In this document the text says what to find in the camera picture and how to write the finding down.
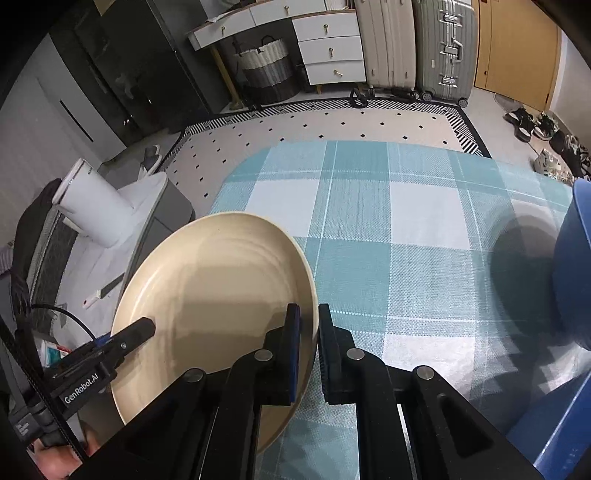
screw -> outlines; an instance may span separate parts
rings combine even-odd
[[[421,367],[417,368],[417,375],[423,380],[431,380],[435,376],[435,372],[431,367],[422,365]]]
[[[273,358],[273,352],[265,350],[264,348],[255,352],[255,359],[259,362],[268,362],[271,358]]]
[[[361,348],[350,348],[347,350],[347,356],[351,360],[361,360],[365,356],[365,352]]]
[[[183,379],[185,380],[185,382],[189,382],[189,383],[198,382],[202,378],[203,378],[203,371],[199,370],[198,368],[190,368],[183,375]]]

patterned rug border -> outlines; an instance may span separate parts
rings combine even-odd
[[[177,146],[168,155],[166,163],[170,163],[178,152],[182,149],[185,141],[191,135],[196,135],[200,132],[211,130],[224,125],[237,124],[252,120],[254,118],[261,118],[273,115],[281,115],[284,113],[293,112],[309,112],[313,110],[328,110],[339,108],[354,108],[349,103],[349,98],[331,98],[319,100],[299,100],[296,102],[282,103],[280,105],[272,105],[264,107],[260,110],[248,110],[238,113],[226,113],[217,115],[211,120],[189,125],[184,129],[183,136],[178,142]],[[372,98],[368,100],[367,108],[371,109],[391,109],[391,110],[408,110],[425,113],[436,113],[438,115],[445,115],[449,124],[456,134],[462,150],[464,153],[479,155],[481,157],[491,158],[486,145],[482,138],[470,122],[462,108],[443,102],[424,102],[423,100],[403,100],[392,98]]]

blue bowl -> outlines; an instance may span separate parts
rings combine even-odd
[[[554,249],[552,281],[560,320],[591,350],[591,182],[576,180]]]

suitcase handle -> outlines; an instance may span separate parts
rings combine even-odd
[[[453,44],[457,47],[457,57],[454,62],[459,63],[464,59],[464,45],[458,42],[455,38],[453,39]]]
[[[441,18],[439,19],[442,23],[451,23],[452,25],[456,25],[461,27],[463,24],[464,17],[462,15],[450,15],[443,10],[439,10],[441,13]]]

beige plate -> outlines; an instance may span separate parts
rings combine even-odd
[[[286,427],[310,378],[318,331],[310,266],[283,230],[247,213],[207,216],[169,236],[131,279],[113,323],[112,334],[140,317],[156,324],[111,384],[123,421],[185,370],[215,372],[262,347],[265,333],[283,325],[289,302],[302,315],[297,398],[291,407],[263,407],[259,452]]]

